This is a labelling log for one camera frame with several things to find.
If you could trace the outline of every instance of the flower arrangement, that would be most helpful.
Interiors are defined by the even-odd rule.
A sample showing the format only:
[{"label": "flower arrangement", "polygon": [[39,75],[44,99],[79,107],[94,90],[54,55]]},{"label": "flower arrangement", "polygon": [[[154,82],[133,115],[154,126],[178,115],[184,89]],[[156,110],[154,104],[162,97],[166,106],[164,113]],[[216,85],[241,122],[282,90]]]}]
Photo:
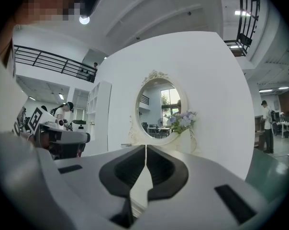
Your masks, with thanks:
[{"label": "flower arrangement", "polygon": [[172,116],[165,115],[168,118],[167,125],[171,127],[173,132],[181,134],[186,129],[192,128],[192,125],[196,121],[196,112],[188,111],[181,114],[173,114]]}]

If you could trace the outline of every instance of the green floor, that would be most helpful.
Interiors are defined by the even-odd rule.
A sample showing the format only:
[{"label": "green floor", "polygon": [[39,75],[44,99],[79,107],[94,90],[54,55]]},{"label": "green floor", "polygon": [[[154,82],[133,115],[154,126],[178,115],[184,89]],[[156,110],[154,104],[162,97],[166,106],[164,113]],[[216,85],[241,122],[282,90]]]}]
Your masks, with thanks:
[{"label": "green floor", "polygon": [[257,189],[268,202],[283,196],[289,189],[289,167],[254,149],[247,183]]}]

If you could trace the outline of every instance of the ceiling beam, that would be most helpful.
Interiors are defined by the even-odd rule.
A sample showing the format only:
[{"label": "ceiling beam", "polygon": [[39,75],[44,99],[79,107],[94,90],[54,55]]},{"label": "ceiling beam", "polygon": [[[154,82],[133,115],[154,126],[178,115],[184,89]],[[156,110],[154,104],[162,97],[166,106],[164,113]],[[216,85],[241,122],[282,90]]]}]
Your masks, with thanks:
[{"label": "ceiling beam", "polygon": [[104,31],[104,35],[108,36],[111,32],[111,30],[116,26],[117,23],[119,23],[130,11],[135,9],[139,4],[143,3],[146,0],[135,0],[134,2],[130,3],[110,24],[109,27],[106,28]]},{"label": "ceiling beam", "polygon": [[173,18],[174,16],[180,15],[182,13],[186,13],[186,12],[194,11],[194,10],[199,10],[199,9],[202,9],[202,6],[200,4],[193,4],[191,6],[188,6],[188,7],[185,7],[185,8],[181,8],[179,10],[171,11],[170,13],[165,14],[164,16],[161,16],[161,17],[157,18],[156,20],[152,21],[151,23],[147,24],[146,26],[144,26],[143,28],[138,30],[136,33],[134,33],[132,36],[130,36],[121,45],[121,48],[124,48],[124,47],[128,46],[132,42],[132,40],[135,39],[137,36],[140,36],[144,32],[146,32],[149,29],[151,29],[152,27],[156,26],[157,24],[160,24],[161,22],[166,21],[166,20],[168,20],[170,18]]}]

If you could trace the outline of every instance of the cap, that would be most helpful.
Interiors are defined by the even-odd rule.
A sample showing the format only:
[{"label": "cap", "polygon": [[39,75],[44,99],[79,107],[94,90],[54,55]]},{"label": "cap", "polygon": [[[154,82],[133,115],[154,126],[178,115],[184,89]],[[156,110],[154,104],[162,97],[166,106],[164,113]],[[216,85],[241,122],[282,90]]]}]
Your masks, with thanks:
[{"label": "cap", "polygon": [[70,107],[70,111],[73,110],[73,103],[72,102],[67,102],[67,105]]}]

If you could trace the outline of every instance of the black rectangular slot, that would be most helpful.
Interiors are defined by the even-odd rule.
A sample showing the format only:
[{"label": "black rectangular slot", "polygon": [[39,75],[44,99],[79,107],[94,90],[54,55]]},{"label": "black rectangular slot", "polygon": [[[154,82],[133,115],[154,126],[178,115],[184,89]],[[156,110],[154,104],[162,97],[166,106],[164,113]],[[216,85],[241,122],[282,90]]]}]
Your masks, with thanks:
[{"label": "black rectangular slot", "polygon": [[82,166],[76,164],[76,165],[71,165],[71,166],[59,168],[58,171],[61,174],[65,174],[65,173],[69,173],[69,172],[72,172],[72,171],[77,171],[77,170],[80,170],[80,169],[82,169]]},{"label": "black rectangular slot", "polygon": [[229,185],[215,187],[215,190],[239,224],[256,215],[256,212]]}]

